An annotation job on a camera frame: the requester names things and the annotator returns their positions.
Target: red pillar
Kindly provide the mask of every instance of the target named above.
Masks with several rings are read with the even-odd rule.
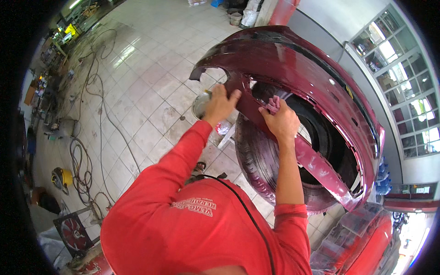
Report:
[[[287,25],[300,0],[278,0],[268,25]]]

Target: white tiled floor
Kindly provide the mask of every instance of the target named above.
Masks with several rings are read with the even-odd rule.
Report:
[[[211,88],[216,82],[225,81],[224,72],[219,69],[207,70],[200,82],[189,80],[194,63],[213,45],[239,29],[229,25],[225,10],[208,4],[188,7],[185,0],[127,0],[104,17],[100,25],[87,35],[94,38],[107,29],[116,29],[117,37],[113,51],[107,58],[99,60],[98,72],[103,81],[106,109],[109,118],[129,143],[136,162],[144,169],[157,163],[195,123],[196,119],[189,108],[197,94]],[[111,48],[110,37],[103,35],[97,40],[97,44],[106,46],[105,54]],[[70,58],[75,76],[66,98],[70,94],[77,94],[82,88],[91,61],[85,60],[79,67],[75,62],[88,51],[88,46],[84,47],[83,51],[75,51]],[[100,92],[98,83],[91,85],[89,90]],[[128,189],[139,172],[124,139],[106,118],[105,112],[102,117],[101,158],[100,99],[84,94],[83,101],[79,138],[87,148],[93,165],[91,195],[94,197],[99,191],[107,194],[100,168],[102,159],[108,193],[116,199]],[[77,118],[78,111],[79,101],[69,115]],[[235,112],[229,120],[233,122],[236,118]],[[220,139],[213,132],[203,150],[200,160],[207,163],[206,173],[218,176],[225,172],[228,179],[252,198],[273,227],[273,206],[258,196],[247,183],[238,165],[234,145],[228,144],[223,151],[216,147]],[[63,165],[71,169],[67,139],[48,141],[40,131],[37,140],[37,159],[40,161],[35,161],[38,166],[36,182],[47,183],[50,171],[55,167]],[[58,199],[62,198],[71,211],[84,207],[72,186],[69,187],[70,196],[64,195],[51,184],[46,186]],[[98,196],[97,204],[106,215],[108,201],[105,197]],[[316,244],[322,240],[323,234],[328,233],[340,213],[338,208],[325,217],[310,217],[308,233],[313,249],[316,249]],[[94,237],[99,233],[99,228],[91,228]]]

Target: pink rag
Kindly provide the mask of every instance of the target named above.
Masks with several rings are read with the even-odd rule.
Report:
[[[269,103],[264,106],[271,115],[275,115],[279,111],[279,96],[274,95],[273,98],[269,98]]]

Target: bucket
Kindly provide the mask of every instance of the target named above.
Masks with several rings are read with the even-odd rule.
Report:
[[[233,14],[231,14],[231,25],[233,26],[240,25],[242,17],[243,15],[239,14],[238,12],[234,12]]]
[[[197,120],[202,120],[202,118],[205,115],[206,110],[206,104],[211,100],[211,92],[205,91],[201,94],[199,94],[193,101],[193,104],[191,106],[191,112],[193,113],[194,117]],[[231,129],[232,124],[227,121],[220,121],[217,126],[214,128],[214,130],[219,134],[220,136],[226,135],[226,133]]]
[[[207,92],[207,91],[199,94],[194,99],[192,106],[191,106],[191,112],[193,113],[194,117],[197,120],[202,120],[202,118],[204,117],[206,104],[208,104],[210,99],[211,99],[211,93]]]

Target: red car bumper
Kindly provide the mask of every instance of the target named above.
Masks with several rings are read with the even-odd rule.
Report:
[[[365,201],[374,185],[385,131],[354,80],[335,61],[286,26],[264,26],[239,31],[212,47],[195,65],[190,79],[199,80],[210,67],[222,68],[228,91],[243,91],[237,109],[263,130],[252,96],[251,79],[282,87],[310,102],[342,134],[353,151],[360,187],[350,190],[331,164],[301,136],[296,138],[297,160],[347,210]]]

